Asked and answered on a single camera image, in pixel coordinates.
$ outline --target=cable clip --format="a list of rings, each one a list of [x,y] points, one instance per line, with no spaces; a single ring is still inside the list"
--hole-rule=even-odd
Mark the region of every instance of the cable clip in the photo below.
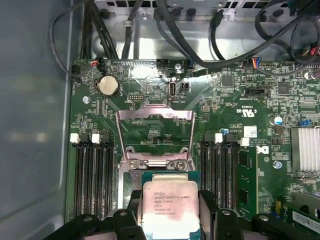
[[[132,26],[134,25],[134,23],[132,21],[130,21],[130,20],[125,20],[125,21],[123,21],[123,25],[125,27],[128,27],[128,28],[132,29]]]

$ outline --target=sticker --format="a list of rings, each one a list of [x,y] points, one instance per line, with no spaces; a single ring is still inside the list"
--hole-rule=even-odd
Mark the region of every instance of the sticker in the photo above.
[[[256,138],[257,137],[257,126],[244,126],[243,127],[244,138]]]
[[[313,221],[312,219],[303,216],[295,211],[292,212],[292,219],[297,223],[317,232],[320,234],[320,223]]]

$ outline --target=motherboard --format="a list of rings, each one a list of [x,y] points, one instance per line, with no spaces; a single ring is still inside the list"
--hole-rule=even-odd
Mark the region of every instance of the motherboard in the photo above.
[[[197,172],[198,189],[213,192],[220,208],[249,221],[270,213],[320,235],[317,214],[292,203],[320,197],[315,67],[288,77],[247,61],[206,69],[189,60],[105,60],[102,68],[72,86],[67,222],[126,208],[143,174]]]

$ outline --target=screw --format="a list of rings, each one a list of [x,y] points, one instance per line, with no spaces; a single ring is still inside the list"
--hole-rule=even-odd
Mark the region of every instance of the screw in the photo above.
[[[146,13],[146,12],[142,13],[141,17],[142,17],[143,20],[147,20],[148,19],[148,13]]]
[[[84,96],[84,97],[82,98],[82,102],[83,102],[84,104],[90,103],[90,97]]]
[[[275,161],[275,162],[273,162],[273,167],[274,167],[275,169],[280,169],[280,168],[282,168],[282,162],[280,162],[280,161]]]
[[[182,69],[182,66],[181,66],[180,63],[177,63],[177,64],[174,65],[174,70],[180,71],[181,69]]]
[[[138,163],[136,161],[131,161],[130,168],[135,169],[136,167],[138,167]]]
[[[264,215],[260,215],[259,219],[262,220],[262,221],[265,221],[265,222],[269,221],[269,218],[267,216],[264,216]]]
[[[225,15],[223,15],[223,19],[224,20],[229,20],[230,19],[230,15],[228,13],[226,13]]]
[[[229,216],[229,215],[231,215],[231,212],[229,212],[228,210],[223,210],[222,214],[226,215],[226,216]]]
[[[178,164],[176,165],[176,168],[179,170],[182,170],[185,168],[185,163],[183,161],[178,162]]]

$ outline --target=heatsink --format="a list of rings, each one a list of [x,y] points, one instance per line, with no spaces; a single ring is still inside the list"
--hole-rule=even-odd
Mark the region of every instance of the heatsink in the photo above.
[[[320,128],[291,129],[292,169],[320,172]]]

